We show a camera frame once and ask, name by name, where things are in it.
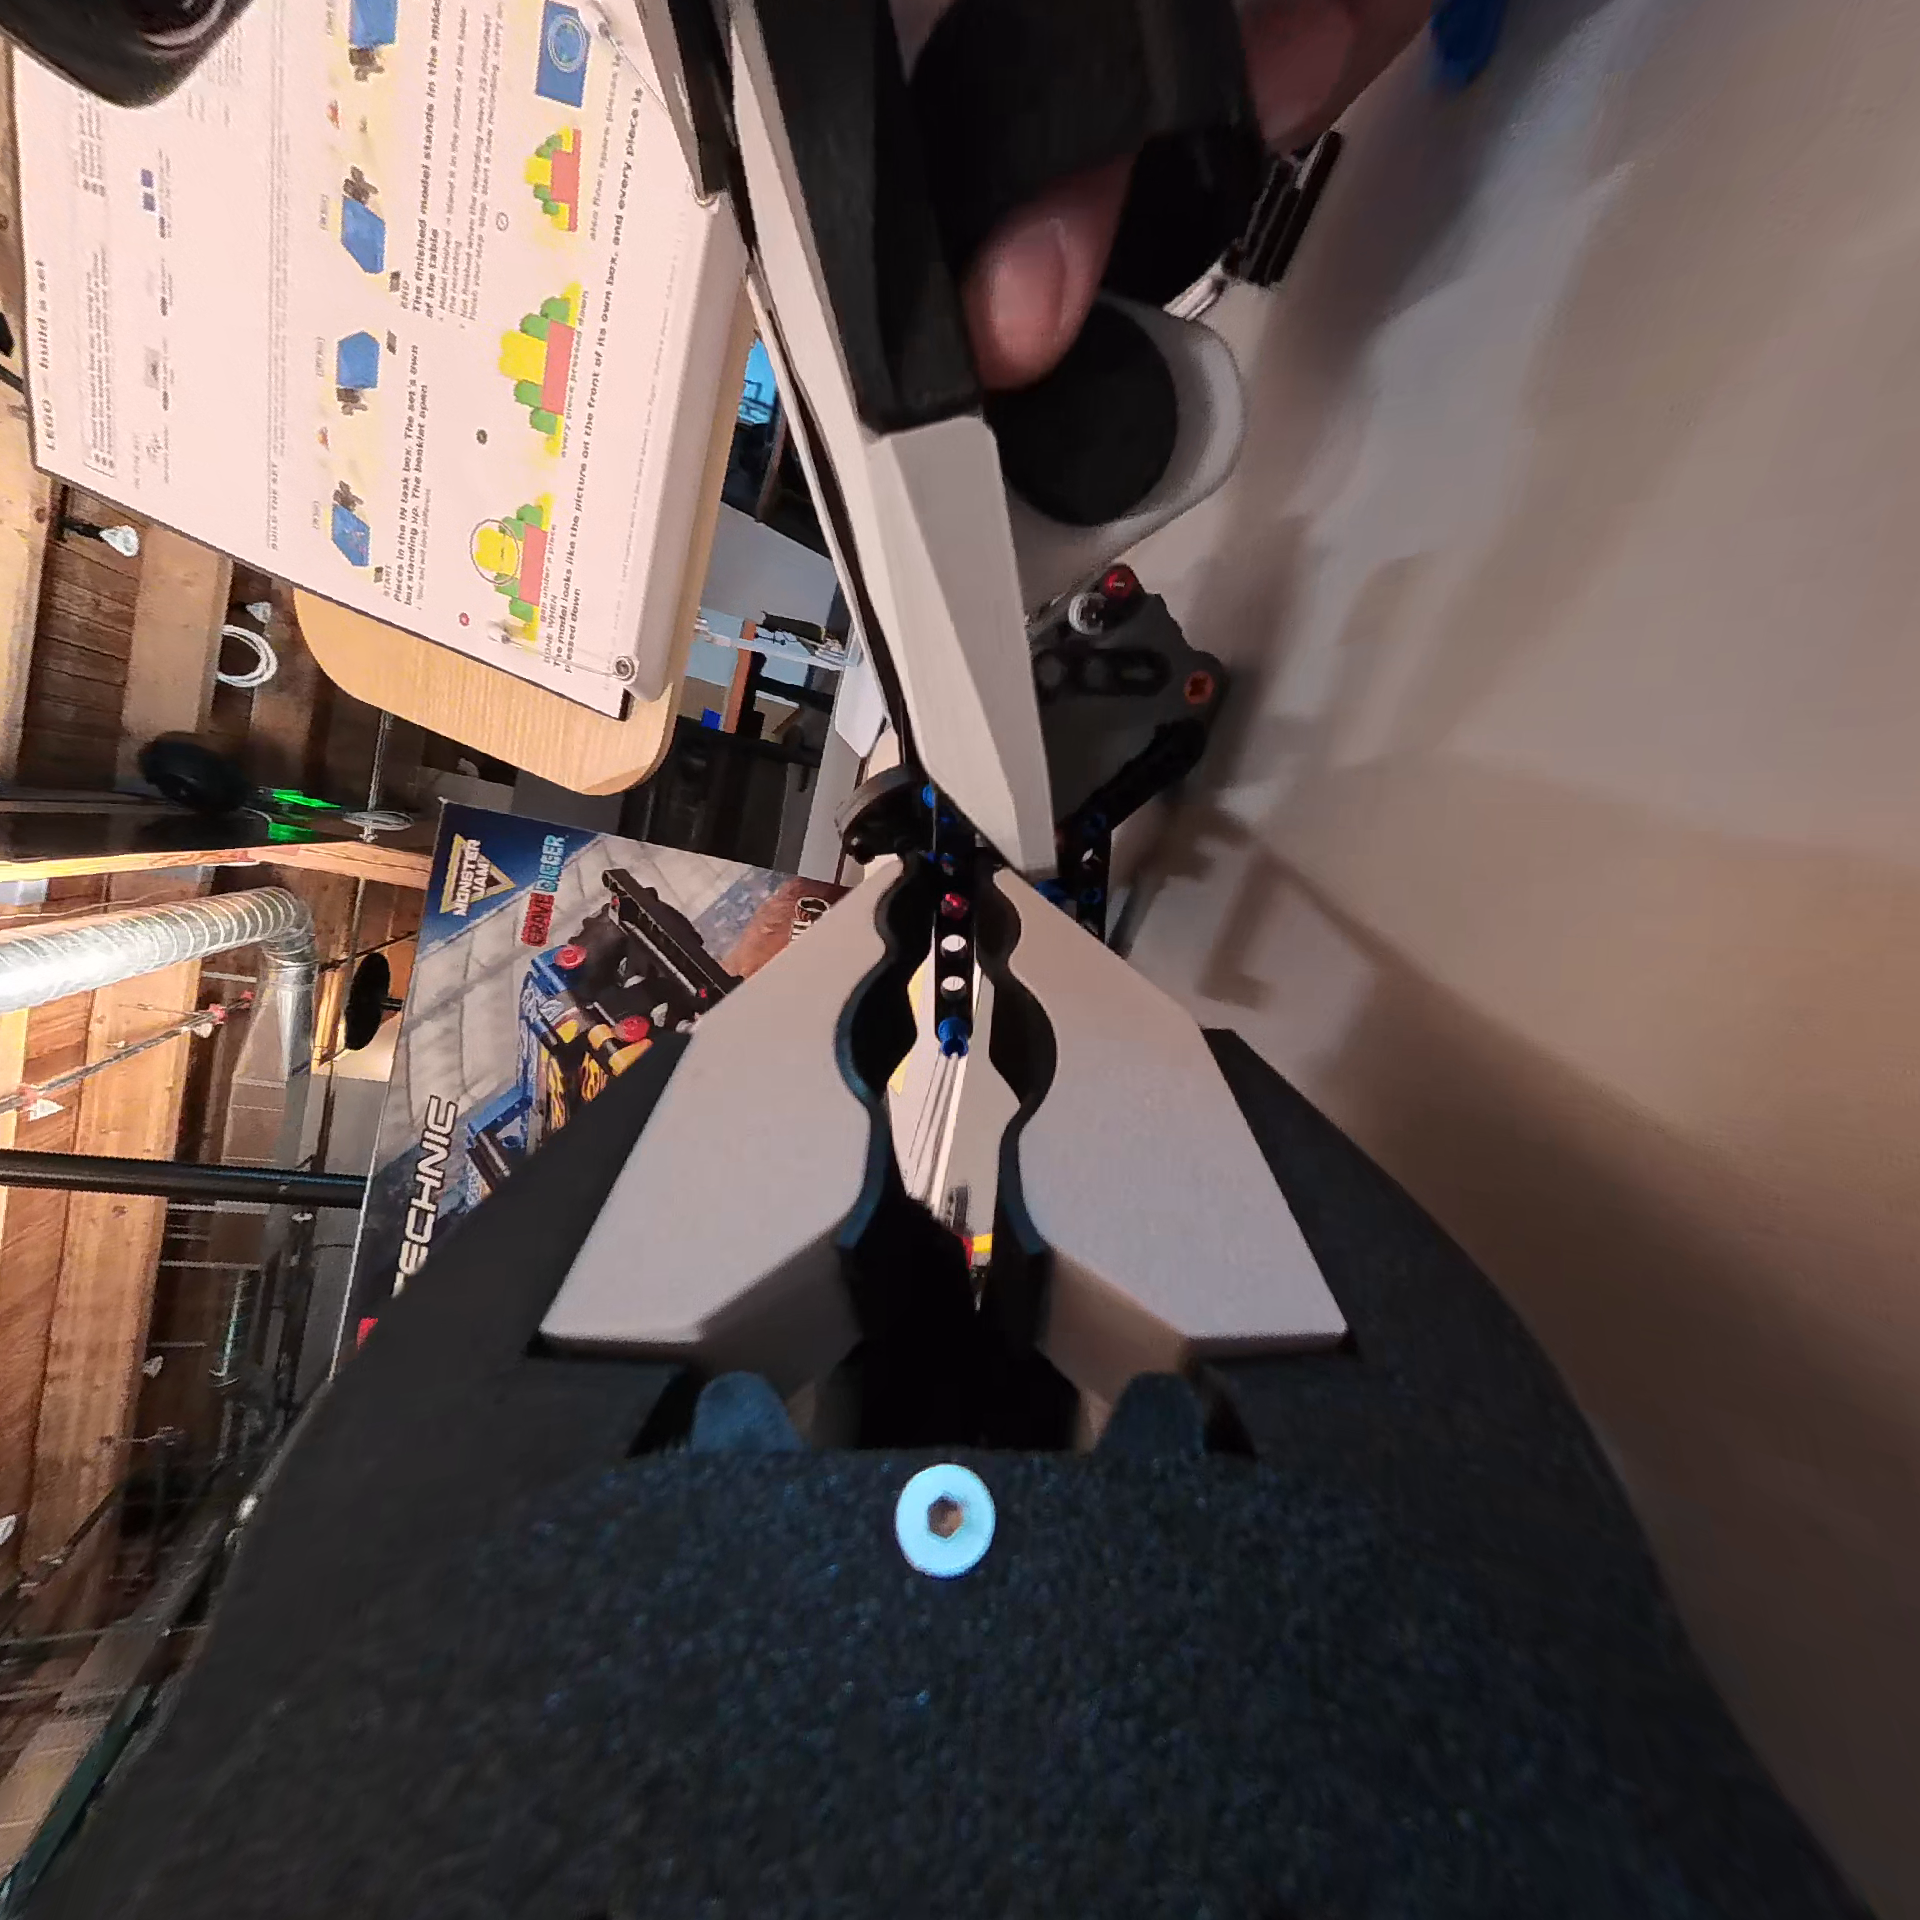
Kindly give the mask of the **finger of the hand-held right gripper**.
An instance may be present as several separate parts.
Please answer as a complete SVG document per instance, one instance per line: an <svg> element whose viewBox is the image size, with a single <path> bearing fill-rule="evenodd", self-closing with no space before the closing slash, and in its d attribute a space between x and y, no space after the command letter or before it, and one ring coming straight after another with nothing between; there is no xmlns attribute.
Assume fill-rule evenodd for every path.
<svg viewBox="0 0 1920 1920"><path fill-rule="evenodd" d="M922 770L1054 867L1001 457L889 5L724 5L759 307L859 637Z"/></svg>

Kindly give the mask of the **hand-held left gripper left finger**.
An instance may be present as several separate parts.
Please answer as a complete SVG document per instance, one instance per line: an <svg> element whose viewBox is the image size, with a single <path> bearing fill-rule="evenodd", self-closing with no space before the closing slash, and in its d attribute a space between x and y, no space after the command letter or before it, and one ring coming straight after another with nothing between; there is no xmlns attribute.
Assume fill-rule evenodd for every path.
<svg viewBox="0 0 1920 1920"><path fill-rule="evenodd" d="M927 861L882 857L697 1021L545 1309L561 1359L841 1375L847 1443L970 1443L970 1267L907 1189L889 1079L933 932Z"/></svg>

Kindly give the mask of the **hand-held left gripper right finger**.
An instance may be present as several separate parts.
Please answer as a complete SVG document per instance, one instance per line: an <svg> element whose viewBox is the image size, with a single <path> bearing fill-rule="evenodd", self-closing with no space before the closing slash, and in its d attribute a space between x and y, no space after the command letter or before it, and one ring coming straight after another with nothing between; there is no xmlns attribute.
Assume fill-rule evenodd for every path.
<svg viewBox="0 0 1920 1920"><path fill-rule="evenodd" d="M999 1138L980 1438L1070 1449L1143 1375L1335 1353L1349 1319L1186 1009L1039 892L978 902Z"/></svg>

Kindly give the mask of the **lego motor chassis assembly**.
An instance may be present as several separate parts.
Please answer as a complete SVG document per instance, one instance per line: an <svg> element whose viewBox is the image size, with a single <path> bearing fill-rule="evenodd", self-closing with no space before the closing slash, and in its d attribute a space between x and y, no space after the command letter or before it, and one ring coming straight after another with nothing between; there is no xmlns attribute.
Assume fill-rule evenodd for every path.
<svg viewBox="0 0 1920 1920"><path fill-rule="evenodd" d="M1229 676L1122 563L1046 606L1027 639L1054 823L1054 875L1037 886L1107 942L1121 828L1197 769ZM927 781L913 750L895 747L892 764L871 769L841 809L838 837L855 861L922 857L930 913L905 951L933 957L943 934L959 932L963 957L972 961L985 838Z"/></svg>

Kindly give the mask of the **black bent lego beam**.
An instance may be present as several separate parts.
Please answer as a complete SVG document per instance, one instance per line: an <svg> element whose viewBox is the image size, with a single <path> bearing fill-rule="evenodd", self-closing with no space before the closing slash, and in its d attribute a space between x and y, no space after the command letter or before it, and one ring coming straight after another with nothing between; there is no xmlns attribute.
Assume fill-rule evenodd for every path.
<svg viewBox="0 0 1920 1920"><path fill-rule="evenodd" d="M970 1017L977 1027L977 923L978 902L993 875L993 850L959 809L926 781L927 873L933 884L930 962L933 1033L943 1017Z"/></svg>

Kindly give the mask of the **lego set box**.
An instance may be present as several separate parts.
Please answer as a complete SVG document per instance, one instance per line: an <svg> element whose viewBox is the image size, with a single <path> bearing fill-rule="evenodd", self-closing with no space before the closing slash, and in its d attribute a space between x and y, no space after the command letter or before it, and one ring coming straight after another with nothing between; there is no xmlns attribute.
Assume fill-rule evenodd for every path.
<svg viewBox="0 0 1920 1920"><path fill-rule="evenodd" d="M847 889L446 803L354 1243L345 1346L452 1223Z"/></svg>

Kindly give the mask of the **person's right hand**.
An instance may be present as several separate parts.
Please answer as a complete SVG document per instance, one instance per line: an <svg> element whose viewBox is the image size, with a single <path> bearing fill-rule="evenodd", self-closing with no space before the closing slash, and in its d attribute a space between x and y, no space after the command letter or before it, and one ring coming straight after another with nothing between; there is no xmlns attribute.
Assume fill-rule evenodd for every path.
<svg viewBox="0 0 1920 1920"><path fill-rule="evenodd" d="M1329 132L1427 18L1423 3L1239 5L1263 148L1297 153ZM1121 156L1049 180L972 253L959 294L985 388L1031 386L1063 361L1109 267L1133 169Z"/></svg>

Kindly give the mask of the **black metal pole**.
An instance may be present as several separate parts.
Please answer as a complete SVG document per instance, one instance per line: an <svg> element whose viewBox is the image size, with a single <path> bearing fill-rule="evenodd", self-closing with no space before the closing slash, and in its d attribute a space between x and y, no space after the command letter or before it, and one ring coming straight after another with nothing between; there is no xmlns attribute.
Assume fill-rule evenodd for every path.
<svg viewBox="0 0 1920 1920"><path fill-rule="evenodd" d="M369 1197L369 1177L350 1173L82 1157L21 1148L2 1149L2 1187L265 1210L361 1210Z"/></svg>

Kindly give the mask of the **instruction sheet board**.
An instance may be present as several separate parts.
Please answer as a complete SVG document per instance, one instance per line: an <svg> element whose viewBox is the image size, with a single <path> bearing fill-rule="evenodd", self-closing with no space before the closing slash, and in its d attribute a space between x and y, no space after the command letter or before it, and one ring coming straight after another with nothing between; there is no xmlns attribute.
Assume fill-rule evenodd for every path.
<svg viewBox="0 0 1920 1920"><path fill-rule="evenodd" d="M668 5L5 5L31 452L585 796L675 733L753 319Z"/></svg>

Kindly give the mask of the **silver ventilation duct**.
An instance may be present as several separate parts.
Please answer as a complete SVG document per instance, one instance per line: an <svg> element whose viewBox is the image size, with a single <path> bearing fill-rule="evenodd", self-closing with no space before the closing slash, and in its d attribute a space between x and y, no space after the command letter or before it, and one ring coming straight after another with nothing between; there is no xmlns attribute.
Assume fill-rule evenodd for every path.
<svg viewBox="0 0 1920 1920"><path fill-rule="evenodd" d="M133 979L254 948L278 1021L286 1076L306 1075L315 1046L321 943L314 910L287 889L117 908L95 918L36 921L2 942L2 1012L98 993Z"/></svg>

